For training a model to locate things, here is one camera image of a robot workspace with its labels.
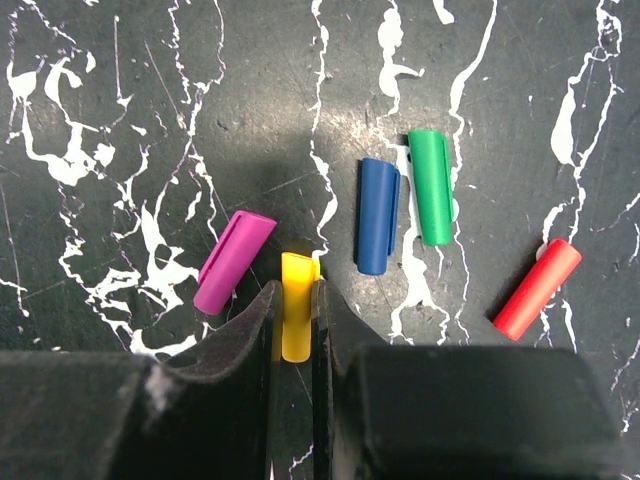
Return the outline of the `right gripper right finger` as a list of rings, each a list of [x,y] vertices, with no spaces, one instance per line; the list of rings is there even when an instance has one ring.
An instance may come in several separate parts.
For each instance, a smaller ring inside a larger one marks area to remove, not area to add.
[[[563,349],[384,341],[312,289],[317,479],[617,479],[625,452],[589,365]]]

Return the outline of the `yellow pen cap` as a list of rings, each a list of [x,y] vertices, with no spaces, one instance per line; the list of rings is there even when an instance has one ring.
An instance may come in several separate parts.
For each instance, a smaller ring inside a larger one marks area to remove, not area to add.
[[[312,257],[283,252],[281,273],[282,358],[289,363],[303,363],[311,355],[312,287],[320,279],[320,263]]]

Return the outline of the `green pen cap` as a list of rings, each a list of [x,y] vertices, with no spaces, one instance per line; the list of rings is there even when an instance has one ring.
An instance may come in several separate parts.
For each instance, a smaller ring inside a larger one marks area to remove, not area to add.
[[[448,245],[454,210],[447,139],[436,130],[411,130],[408,143],[423,242]]]

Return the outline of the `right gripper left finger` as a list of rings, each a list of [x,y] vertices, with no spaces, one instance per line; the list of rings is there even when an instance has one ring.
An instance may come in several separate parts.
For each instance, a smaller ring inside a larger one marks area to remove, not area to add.
[[[5,351],[5,479],[266,479],[280,285],[162,362]]]

